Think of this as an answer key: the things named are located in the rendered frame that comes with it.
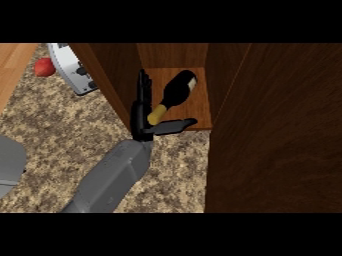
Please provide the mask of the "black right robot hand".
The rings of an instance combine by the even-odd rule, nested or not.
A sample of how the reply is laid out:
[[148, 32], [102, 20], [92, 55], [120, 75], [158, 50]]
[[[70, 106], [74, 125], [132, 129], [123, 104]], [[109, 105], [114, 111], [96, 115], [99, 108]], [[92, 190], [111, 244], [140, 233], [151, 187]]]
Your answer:
[[195, 118], [163, 121], [157, 125], [148, 122], [148, 115], [152, 113], [152, 79], [145, 70], [139, 72], [137, 99], [132, 106], [130, 127], [133, 139], [139, 142], [154, 140], [154, 136], [182, 133], [188, 127], [198, 123]]

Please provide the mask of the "dark wine bottle yellow neck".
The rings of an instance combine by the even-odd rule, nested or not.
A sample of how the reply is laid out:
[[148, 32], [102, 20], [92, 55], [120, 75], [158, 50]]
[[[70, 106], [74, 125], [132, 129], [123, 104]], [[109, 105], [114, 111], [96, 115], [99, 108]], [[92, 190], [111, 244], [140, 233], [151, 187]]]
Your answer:
[[197, 85], [197, 74], [191, 70], [180, 71], [164, 88], [161, 103], [148, 115], [151, 125], [157, 125], [170, 108], [179, 106], [188, 100]]

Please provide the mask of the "brown wooden cabinet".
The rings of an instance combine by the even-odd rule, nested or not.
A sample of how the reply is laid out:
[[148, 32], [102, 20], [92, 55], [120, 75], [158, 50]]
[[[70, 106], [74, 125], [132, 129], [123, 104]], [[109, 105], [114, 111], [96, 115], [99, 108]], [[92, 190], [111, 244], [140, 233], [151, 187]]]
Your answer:
[[198, 86], [164, 118], [197, 118], [195, 130], [214, 127], [232, 83], [245, 60], [247, 43], [74, 43], [71, 48], [124, 123], [137, 98], [137, 76], [152, 79], [152, 102], [160, 103], [166, 84], [183, 70], [198, 76]]

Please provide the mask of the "dark brown cabinet door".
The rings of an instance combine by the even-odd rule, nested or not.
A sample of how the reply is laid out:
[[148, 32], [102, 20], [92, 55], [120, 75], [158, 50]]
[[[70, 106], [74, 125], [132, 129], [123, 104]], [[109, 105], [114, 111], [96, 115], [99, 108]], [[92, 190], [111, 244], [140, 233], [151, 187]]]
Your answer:
[[210, 212], [342, 212], [342, 43], [254, 44], [210, 137]]

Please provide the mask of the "white toaster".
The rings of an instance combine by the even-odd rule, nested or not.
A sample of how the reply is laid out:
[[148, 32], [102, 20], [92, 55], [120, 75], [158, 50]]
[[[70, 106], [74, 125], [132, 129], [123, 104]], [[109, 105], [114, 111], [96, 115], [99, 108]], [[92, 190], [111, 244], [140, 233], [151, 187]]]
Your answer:
[[55, 68], [75, 94], [84, 96], [98, 90], [98, 85], [68, 43], [49, 43], [49, 54]]

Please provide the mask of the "red apple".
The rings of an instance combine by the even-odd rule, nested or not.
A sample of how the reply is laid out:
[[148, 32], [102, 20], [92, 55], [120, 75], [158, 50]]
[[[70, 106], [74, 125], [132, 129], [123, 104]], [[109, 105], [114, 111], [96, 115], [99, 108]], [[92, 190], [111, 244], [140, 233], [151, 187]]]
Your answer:
[[56, 73], [56, 68], [50, 58], [41, 58], [36, 62], [34, 72], [39, 77], [49, 77]]

